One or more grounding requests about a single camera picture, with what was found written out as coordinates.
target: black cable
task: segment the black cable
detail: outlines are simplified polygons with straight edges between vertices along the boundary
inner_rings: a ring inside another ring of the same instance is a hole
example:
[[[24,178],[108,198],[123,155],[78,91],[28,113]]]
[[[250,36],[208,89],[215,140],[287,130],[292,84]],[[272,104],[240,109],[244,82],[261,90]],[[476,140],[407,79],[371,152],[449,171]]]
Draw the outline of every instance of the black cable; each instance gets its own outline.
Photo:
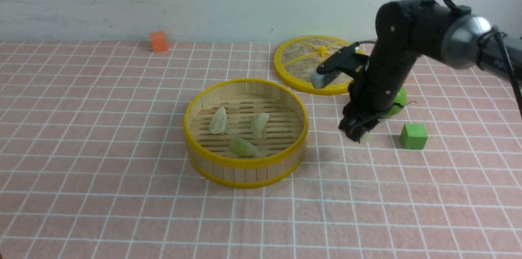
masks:
[[[520,93],[520,86],[518,86],[518,80],[515,77],[515,72],[513,71],[513,66],[511,66],[511,59],[509,58],[509,53],[507,53],[506,45],[504,44],[503,34],[495,27],[496,32],[494,34],[495,40],[498,43],[498,47],[500,48],[500,52],[502,54],[502,60],[507,70],[507,75],[509,75],[509,80],[511,81],[511,88],[513,88],[513,92],[515,94],[515,99],[518,104],[518,110],[520,111],[520,117],[522,117],[522,93]]]
[[[483,55],[483,50],[484,48],[488,45],[488,42],[491,38],[493,38],[495,36],[495,33],[498,32],[498,29],[495,30],[495,29],[490,29],[489,31],[485,32],[484,34],[482,34],[481,36],[479,36],[477,42],[478,42],[478,47],[479,47],[479,54],[477,56],[477,66],[482,70],[484,71],[484,68],[482,67],[482,55]]]

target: green cube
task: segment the green cube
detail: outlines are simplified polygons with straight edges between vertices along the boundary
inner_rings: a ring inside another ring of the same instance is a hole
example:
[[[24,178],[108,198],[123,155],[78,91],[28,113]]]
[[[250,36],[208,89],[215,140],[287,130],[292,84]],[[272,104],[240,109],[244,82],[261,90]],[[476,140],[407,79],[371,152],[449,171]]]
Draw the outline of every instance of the green cube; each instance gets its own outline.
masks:
[[[422,150],[427,142],[427,132],[423,124],[406,123],[400,133],[405,149]]]

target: bamboo steamer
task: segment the bamboo steamer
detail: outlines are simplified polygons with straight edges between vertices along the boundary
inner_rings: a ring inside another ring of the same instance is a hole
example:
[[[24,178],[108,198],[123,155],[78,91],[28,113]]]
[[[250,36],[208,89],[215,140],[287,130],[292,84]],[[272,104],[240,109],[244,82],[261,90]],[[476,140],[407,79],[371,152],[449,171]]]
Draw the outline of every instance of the bamboo steamer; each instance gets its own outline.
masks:
[[[225,135],[209,131],[213,114],[224,106],[228,117]],[[270,119],[263,138],[250,131],[258,113]],[[234,188],[274,184],[290,175],[302,161],[308,116],[300,99],[288,88],[261,79],[224,81],[204,90],[188,106],[184,119],[188,155],[201,175]],[[258,157],[237,157],[229,142],[240,135],[259,149]]]

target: green dumpling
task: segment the green dumpling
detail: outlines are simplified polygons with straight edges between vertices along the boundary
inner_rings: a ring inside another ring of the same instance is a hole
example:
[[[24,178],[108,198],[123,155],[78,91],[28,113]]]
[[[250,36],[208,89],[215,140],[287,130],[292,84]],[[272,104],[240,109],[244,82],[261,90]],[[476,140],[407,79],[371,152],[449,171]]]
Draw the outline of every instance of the green dumpling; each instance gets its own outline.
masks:
[[[238,157],[256,157],[259,154],[256,146],[237,135],[230,139],[230,151]]]

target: yellow rim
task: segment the yellow rim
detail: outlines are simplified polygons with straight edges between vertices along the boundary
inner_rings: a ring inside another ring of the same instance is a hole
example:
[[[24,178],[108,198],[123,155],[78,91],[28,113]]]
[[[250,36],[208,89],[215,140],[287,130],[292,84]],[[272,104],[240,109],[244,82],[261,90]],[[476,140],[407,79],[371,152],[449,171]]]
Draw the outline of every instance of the yellow rim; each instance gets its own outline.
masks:
[[[331,85],[327,86],[324,89],[316,90],[315,88],[313,88],[312,84],[310,84],[309,82],[297,79],[296,77],[294,77],[293,75],[289,74],[286,71],[285,64],[281,63],[281,53],[290,44],[292,44],[294,42],[299,42],[299,43],[302,43],[304,45],[308,45],[308,46],[312,47],[313,49],[317,49],[316,47],[311,46],[310,44],[307,44],[306,42],[300,42],[300,40],[307,39],[307,38],[322,38],[322,39],[325,39],[325,40],[335,40],[335,41],[337,41],[336,43],[334,43],[334,44],[332,44],[330,46],[327,46],[326,47],[327,50],[330,49],[331,47],[333,47],[334,45],[337,45],[337,44],[344,44],[344,45],[350,45],[351,44],[351,43],[346,42],[345,40],[341,40],[339,38],[334,38],[334,37],[330,37],[330,36],[320,36],[320,35],[302,36],[302,37],[294,38],[292,40],[287,41],[285,44],[282,44],[277,49],[276,55],[274,56],[274,66],[276,67],[276,72],[279,75],[279,77],[281,78],[281,80],[283,82],[285,82],[287,85],[289,85],[292,88],[294,88],[295,90],[298,90],[298,91],[303,92],[303,93],[308,93],[308,94],[332,96],[332,95],[341,95],[341,94],[348,93],[348,91],[347,91],[348,85],[351,83],[352,79],[350,79],[349,81],[347,81],[344,84],[331,84]],[[308,54],[306,56],[317,54],[317,52],[310,53],[310,54]]]
[[[298,103],[300,108],[303,110],[304,113],[304,126],[303,131],[297,138],[297,140],[291,144],[288,148],[285,150],[276,153],[274,155],[258,158],[258,159],[249,159],[248,161],[242,160],[242,159],[234,159],[230,157],[224,157],[222,155],[217,155],[216,153],[212,153],[208,151],[207,149],[203,148],[200,144],[196,142],[196,139],[192,136],[190,133],[189,125],[188,125],[188,114],[192,110],[192,107],[196,104],[199,98],[203,96],[203,94],[214,90],[216,88],[219,88],[221,86],[226,86],[227,84],[232,84],[235,82],[246,82],[246,81],[253,81],[253,82],[262,82],[264,84],[270,84],[272,86],[276,86],[277,88],[280,88],[287,92],[289,95],[291,95]],[[304,104],[302,101],[295,95],[291,90],[288,88],[285,88],[284,86],[280,84],[276,84],[274,82],[270,82],[263,79],[235,79],[235,80],[228,80],[224,81],[222,83],[216,84],[214,86],[211,86],[210,88],[207,88],[203,92],[199,93],[188,105],[188,108],[185,112],[185,118],[183,120],[183,129],[185,131],[185,138],[187,141],[187,146],[190,146],[198,155],[201,157],[204,157],[207,160],[211,160],[215,164],[219,164],[221,166],[227,166],[232,168],[259,168],[259,167],[265,167],[265,166],[271,166],[273,164],[279,163],[279,161],[286,159],[290,155],[292,155],[296,150],[298,150],[302,143],[306,141],[306,134],[308,133],[308,114],[306,112],[306,108],[304,107]]]
[[[199,166],[199,164],[197,164],[194,161],[194,159],[192,159],[192,157],[190,155],[189,155],[189,157],[190,157],[190,162],[191,162],[192,166],[194,166],[194,168],[203,177],[206,177],[210,181],[213,181],[216,184],[224,185],[224,186],[227,186],[227,187],[246,189],[246,188],[265,187],[265,186],[268,186],[268,185],[275,184],[278,181],[282,181],[283,179],[288,177],[299,166],[299,164],[301,164],[301,162],[302,162],[302,160],[304,158],[304,153],[301,155],[301,157],[299,157],[299,160],[291,168],[289,168],[288,170],[286,170],[282,174],[278,175],[277,177],[274,177],[273,179],[267,179],[266,181],[253,182],[253,183],[237,183],[237,182],[228,181],[226,179],[221,179],[219,177],[214,177],[213,175],[210,175],[210,174],[208,174],[208,172],[203,170],[203,168],[201,168],[201,166]]]

